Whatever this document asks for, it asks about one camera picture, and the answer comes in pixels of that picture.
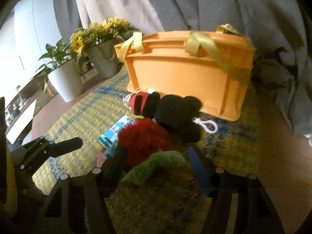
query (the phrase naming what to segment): screw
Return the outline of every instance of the screw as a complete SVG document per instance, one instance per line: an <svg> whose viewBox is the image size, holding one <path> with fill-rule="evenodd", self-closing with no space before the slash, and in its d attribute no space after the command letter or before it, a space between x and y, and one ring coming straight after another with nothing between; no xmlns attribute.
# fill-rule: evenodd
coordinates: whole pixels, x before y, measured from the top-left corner
<svg viewBox="0 0 312 234"><path fill-rule="evenodd" d="M64 174L62 174L61 176L60 176L60 179L61 180L65 180L65 179L67 179L68 178L68 174L66 174L66 173L64 173Z"/></svg>
<svg viewBox="0 0 312 234"><path fill-rule="evenodd" d="M221 167L218 167L218 168L216 168L216 172L219 174L222 174L222 173L224 173L224 169Z"/></svg>
<svg viewBox="0 0 312 234"><path fill-rule="evenodd" d="M94 168L93 170L92 170L92 172L94 173L94 174L98 174L98 173L100 173L101 172L101 168Z"/></svg>
<svg viewBox="0 0 312 234"><path fill-rule="evenodd" d="M250 179L257 179L257 176L254 173L251 173L248 175L248 178Z"/></svg>

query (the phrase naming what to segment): orange storage box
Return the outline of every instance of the orange storage box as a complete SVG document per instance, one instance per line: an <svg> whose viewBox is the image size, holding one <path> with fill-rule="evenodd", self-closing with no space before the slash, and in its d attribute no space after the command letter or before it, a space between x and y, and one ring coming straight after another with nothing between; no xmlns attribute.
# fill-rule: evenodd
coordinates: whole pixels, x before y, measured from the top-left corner
<svg viewBox="0 0 312 234"><path fill-rule="evenodd" d="M247 37L220 31L135 34L115 46L127 66L129 91L195 96L202 112L238 120L255 50Z"/></svg>

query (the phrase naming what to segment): red fluffy toy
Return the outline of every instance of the red fluffy toy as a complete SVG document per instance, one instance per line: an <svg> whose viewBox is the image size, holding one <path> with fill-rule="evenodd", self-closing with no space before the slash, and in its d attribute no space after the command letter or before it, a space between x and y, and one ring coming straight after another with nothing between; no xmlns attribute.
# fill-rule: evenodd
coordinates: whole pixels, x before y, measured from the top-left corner
<svg viewBox="0 0 312 234"><path fill-rule="evenodd" d="M127 124L118 133L118 142L128 150L127 167L133 168L158 151L169 151L167 131L151 119Z"/></svg>

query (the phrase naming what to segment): plush toy ear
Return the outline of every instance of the plush toy ear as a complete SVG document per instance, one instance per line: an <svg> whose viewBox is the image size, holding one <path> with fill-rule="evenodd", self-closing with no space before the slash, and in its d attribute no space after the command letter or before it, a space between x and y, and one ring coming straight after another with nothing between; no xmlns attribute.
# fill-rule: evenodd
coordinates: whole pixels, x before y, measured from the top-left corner
<svg viewBox="0 0 312 234"><path fill-rule="evenodd" d="M184 98L194 109L194 111L199 111L202 108L202 102L193 96L186 96Z"/></svg>
<svg viewBox="0 0 312 234"><path fill-rule="evenodd" d="M158 92L153 92L150 94L145 102L145 105L142 110L142 116L145 118L153 119L156 112L156 107L158 105L158 101L160 100L160 94Z"/></svg>

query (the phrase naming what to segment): yellow and blue rug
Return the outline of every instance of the yellow and blue rug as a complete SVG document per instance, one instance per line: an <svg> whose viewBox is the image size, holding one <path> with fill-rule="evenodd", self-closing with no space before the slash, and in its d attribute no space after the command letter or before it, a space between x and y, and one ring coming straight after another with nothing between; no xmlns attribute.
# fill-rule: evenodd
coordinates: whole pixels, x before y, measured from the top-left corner
<svg viewBox="0 0 312 234"><path fill-rule="evenodd" d="M129 77L125 66L114 77L68 110L46 135L60 142L79 136L81 149L59 158L49 158L34 174L35 184L49 194L63 173L84 175L96 166L94 148L100 147L99 136L125 114L134 117L122 103L128 94ZM219 125L213 135L205 133L199 148L217 166L230 173L257 173L260 158L260 116L255 89L249 86L241 117L228 122L207 114ZM186 145L174 150L187 159ZM211 199L206 198L191 165L157 171L144 185L134 187L120 183L116 192L106 199L107 208L117 233L200 233ZM235 213L231 213L228 230L233 228Z"/></svg>

